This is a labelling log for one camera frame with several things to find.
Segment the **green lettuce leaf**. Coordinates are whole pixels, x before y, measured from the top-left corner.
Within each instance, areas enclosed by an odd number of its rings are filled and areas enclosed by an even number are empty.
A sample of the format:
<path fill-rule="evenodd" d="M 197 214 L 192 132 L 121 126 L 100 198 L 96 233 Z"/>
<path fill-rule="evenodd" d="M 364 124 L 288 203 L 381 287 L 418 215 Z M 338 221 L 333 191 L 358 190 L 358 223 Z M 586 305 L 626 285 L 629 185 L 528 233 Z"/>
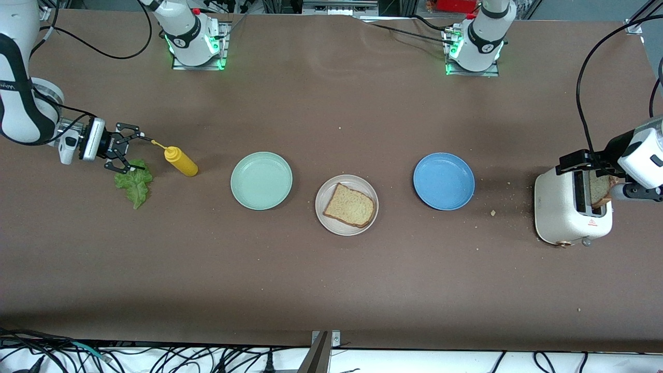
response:
<path fill-rule="evenodd" d="M 153 181 L 153 176 L 144 159 L 133 159 L 130 163 L 140 168 L 133 168 L 124 174 L 116 173 L 114 186 L 125 191 L 126 198 L 133 204 L 133 209 L 137 210 L 148 198 L 148 184 Z"/>

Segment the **brown bread slice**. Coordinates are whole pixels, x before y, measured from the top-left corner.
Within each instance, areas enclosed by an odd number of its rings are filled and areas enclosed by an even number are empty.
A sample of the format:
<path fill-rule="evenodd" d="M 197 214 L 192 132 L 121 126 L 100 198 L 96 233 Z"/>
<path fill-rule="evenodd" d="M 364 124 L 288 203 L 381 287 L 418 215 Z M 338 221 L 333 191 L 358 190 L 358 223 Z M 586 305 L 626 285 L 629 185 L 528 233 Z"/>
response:
<path fill-rule="evenodd" d="M 612 201 L 611 189 L 619 178 L 611 175 L 599 176 L 596 170 L 589 172 L 589 195 L 592 209 L 598 209 Z"/>
<path fill-rule="evenodd" d="M 377 205 L 367 194 L 338 183 L 323 215 L 348 226 L 366 227 L 373 221 L 376 212 Z"/>

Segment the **yellow mustard squeeze bottle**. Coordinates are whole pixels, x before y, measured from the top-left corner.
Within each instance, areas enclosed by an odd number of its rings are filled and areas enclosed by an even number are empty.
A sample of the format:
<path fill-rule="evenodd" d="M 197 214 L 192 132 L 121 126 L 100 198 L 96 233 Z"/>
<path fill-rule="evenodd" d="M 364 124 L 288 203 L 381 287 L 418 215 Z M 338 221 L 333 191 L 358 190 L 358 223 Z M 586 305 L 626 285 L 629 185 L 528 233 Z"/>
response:
<path fill-rule="evenodd" d="M 166 161 L 170 163 L 174 168 L 179 170 L 183 175 L 187 177 L 194 177 L 199 172 L 197 164 L 192 161 L 187 154 L 182 151 L 179 147 L 174 146 L 164 146 L 155 140 L 151 140 L 151 144 L 154 146 L 160 147 L 163 149 L 163 155 Z"/>

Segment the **blue plate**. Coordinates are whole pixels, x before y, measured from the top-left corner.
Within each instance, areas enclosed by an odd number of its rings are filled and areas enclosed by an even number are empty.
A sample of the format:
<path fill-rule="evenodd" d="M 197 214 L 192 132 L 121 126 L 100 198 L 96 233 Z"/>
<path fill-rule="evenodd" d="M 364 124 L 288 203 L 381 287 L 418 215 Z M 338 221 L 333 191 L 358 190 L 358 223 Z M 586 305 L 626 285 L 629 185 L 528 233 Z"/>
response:
<path fill-rule="evenodd" d="M 412 175 L 417 196 L 429 207 L 452 211 L 465 206 L 474 196 L 474 174 L 459 156 L 431 153 L 416 164 Z"/>

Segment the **mint green plate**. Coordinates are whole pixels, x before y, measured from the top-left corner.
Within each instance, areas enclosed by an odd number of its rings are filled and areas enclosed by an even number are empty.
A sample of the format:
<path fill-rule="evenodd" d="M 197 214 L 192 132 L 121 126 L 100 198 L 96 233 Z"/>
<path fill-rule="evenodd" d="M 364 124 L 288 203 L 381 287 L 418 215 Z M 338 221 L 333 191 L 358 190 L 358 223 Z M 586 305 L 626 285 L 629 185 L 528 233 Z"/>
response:
<path fill-rule="evenodd" d="M 255 152 L 242 158 L 230 175 L 235 200 L 251 210 L 280 205 L 291 193 L 293 174 L 289 163 L 272 152 Z"/>

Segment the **beige plate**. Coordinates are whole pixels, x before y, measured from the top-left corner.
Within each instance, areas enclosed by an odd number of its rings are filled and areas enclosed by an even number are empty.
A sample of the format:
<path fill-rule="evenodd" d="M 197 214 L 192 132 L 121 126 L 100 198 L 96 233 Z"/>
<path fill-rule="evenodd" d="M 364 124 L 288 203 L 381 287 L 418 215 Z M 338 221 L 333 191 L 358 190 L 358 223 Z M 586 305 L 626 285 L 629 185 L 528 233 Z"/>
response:
<path fill-rule="evenodd" d="M 323 215 L 325 206 L 329 202 L 329 199 L 332 197 L 334 188 L 338 183 L 367 194 L 376 203 L 377 212 L 369 225 L 366 227 L 352 227 Z M 331 179 L 324 182 L 324 184 L 322 184 L 315 198 L 314 206 L 317 218 L 325 227 L 325 229 L 340 236 L 354 236 L 366 231 L 374 223 L 379 212 L 379 199 L 377 192 L 367 180 L 355 175 L 339 175 L 332 177 Z"/>

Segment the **white toaster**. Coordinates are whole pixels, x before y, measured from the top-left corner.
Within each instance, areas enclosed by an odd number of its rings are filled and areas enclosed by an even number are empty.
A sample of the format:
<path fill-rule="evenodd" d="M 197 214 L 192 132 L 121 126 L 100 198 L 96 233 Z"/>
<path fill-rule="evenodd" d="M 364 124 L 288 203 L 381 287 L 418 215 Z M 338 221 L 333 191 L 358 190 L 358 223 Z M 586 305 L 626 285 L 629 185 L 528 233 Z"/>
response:
<path fill-rule="evenodd" d="M 612 203 L 592 207 L 588 171 L 558 175 L 552 168 L 535 181 L 534 222 L 538 238 L 546 243 L 590 246 L 611 231 Z"/>

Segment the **aluminium corner profile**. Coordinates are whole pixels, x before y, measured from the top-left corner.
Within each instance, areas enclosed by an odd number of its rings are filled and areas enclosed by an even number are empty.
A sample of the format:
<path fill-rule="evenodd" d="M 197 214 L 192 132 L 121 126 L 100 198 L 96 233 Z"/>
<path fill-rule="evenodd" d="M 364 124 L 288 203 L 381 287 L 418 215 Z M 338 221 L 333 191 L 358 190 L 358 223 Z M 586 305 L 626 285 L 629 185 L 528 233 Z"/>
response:
<path fill-rule="evenodd" d="M 630 17 L 625 19 L 624 24 L 628 35 L 642 35 L 644 19 L 656 15 L 663 9 L 663 0 L 646 0 L 646 2 Z"/>

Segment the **red box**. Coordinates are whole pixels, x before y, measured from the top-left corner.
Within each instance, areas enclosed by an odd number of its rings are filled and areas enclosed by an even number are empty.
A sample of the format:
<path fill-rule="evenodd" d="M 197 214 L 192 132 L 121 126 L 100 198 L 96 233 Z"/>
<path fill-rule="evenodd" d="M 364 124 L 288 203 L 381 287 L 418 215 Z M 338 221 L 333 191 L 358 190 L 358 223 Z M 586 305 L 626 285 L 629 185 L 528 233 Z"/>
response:
<path fill-rule="evenodd" d="M 472 13 L 479 0 L 427 0 L 431 9 L 450 13 Z"/>

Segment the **grey metal beam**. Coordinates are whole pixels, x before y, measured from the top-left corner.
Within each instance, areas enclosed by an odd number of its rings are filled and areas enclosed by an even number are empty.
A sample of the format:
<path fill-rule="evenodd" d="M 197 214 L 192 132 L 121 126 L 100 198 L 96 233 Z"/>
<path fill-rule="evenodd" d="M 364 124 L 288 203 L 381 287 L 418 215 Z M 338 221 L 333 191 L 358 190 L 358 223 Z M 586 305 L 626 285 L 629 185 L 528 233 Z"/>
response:
<path fill-rule="evenodd" d="M 328 373 L 334 340 L 333 331 L 318 331 L 297 373 Z"/>

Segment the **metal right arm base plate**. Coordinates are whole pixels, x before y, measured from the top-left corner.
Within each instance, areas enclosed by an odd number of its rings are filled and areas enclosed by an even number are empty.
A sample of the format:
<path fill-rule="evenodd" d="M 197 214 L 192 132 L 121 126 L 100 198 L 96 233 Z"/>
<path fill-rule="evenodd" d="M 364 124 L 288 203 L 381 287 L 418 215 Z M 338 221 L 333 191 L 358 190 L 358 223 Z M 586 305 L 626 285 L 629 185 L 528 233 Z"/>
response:
<path fill-rule="evenodd" d="M 224 70 L 227 64 L 232 22 L 199 15 L 200 31 L 187 41 L 166 36 L 173 55 L 173 70 Z"/>

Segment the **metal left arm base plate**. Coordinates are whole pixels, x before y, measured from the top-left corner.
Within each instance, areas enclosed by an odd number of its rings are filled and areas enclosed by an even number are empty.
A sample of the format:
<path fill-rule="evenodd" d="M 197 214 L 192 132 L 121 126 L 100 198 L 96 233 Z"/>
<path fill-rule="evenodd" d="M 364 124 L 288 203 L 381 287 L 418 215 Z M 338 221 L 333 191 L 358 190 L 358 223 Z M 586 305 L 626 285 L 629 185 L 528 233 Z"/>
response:
<path fill-rule="evenodd" d="M 447 75 L 462 76 L 499 76 L 497 59 L 504 42 L 497 45 L 475 45 L 466 38 L 464 29 L 447 27 L 441 32 L 448 44 L 443 47 L 445 72 Z"/>

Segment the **aluminium frame crossbar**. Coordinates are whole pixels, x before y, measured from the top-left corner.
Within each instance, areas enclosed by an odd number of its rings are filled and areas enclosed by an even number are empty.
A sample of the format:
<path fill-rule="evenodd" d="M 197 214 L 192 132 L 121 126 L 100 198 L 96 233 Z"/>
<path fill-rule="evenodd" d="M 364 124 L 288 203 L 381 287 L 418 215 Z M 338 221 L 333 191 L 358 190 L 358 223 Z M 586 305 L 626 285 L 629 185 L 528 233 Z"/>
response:
<path fill-rule="evenodd" d="M 378 17 L 378 0 L 301 0 L 303 15 L 350 15 Z"/>

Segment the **silver table edge bracket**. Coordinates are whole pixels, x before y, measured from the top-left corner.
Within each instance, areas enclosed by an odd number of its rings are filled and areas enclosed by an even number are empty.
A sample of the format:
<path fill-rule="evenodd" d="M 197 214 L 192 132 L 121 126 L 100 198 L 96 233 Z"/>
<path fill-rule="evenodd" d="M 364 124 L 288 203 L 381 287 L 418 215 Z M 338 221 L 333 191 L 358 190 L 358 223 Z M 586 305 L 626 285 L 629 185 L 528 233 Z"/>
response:
<path fill-rule="evenodd" d="M 322 333 L 322 331 L 312 331 L 312 338 L 311 338 L 311 345 L 315 343 L 315 340 L 317 340 L 318 335 Z M 339 330 L 331 330 L 328 331 L 330 340 L 331 340 L 331 347 L 333 349 L 336 349 L 341 346 L 341 332 Z"/>

